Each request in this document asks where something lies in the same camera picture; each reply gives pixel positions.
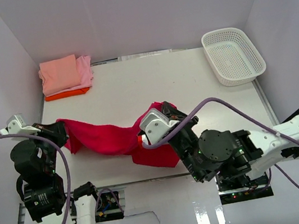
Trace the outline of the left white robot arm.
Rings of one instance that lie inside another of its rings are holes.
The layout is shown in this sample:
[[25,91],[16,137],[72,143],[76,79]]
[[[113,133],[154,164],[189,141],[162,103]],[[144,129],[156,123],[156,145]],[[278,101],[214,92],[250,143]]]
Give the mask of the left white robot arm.
[[68,141],[65,123],[35,124],[38,130],[19,142],[10,153],[19,173],[17,192],[37,224],[96,224],[101,207],[96,187],[87,182],[72,193],[56,173],[56,158]]

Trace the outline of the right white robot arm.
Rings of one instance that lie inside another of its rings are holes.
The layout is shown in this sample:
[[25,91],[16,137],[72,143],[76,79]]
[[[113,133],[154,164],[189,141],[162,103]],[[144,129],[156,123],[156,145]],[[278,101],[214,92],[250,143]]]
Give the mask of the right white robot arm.
[[205,130],[197,136],[190,121],[169,144],[196,182],[219,176],[222,181],[248,187],[266,170],[286,158],[299,157],[299,109],[273,129],[287,135],[283,139],[267,130],[235,132]]

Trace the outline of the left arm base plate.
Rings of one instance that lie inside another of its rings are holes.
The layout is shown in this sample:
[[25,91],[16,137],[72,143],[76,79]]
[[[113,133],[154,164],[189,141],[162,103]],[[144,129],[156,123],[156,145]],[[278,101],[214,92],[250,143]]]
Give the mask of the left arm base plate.
[[109,191],[102,193],[96,211],[96,222],[101,223],[123,219],[124,214],[119,205],[121,205],[119,191],[113,191],[113,194]]

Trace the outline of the red t shirt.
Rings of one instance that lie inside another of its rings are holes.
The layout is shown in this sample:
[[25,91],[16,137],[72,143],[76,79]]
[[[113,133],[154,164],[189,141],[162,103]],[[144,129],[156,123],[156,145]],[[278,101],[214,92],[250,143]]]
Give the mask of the red t shirt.
[[71,154],[86,148],[105,156],[131,156],[132,161],[138,165],[174,168],[180,158],[169,144],[153,150],[141,147],[142,137],[138,134],[144,116],[139,116],[131,127],[94,125],[65,118],[57,119],[56,122],[65,124],[69,135],[65,148]]

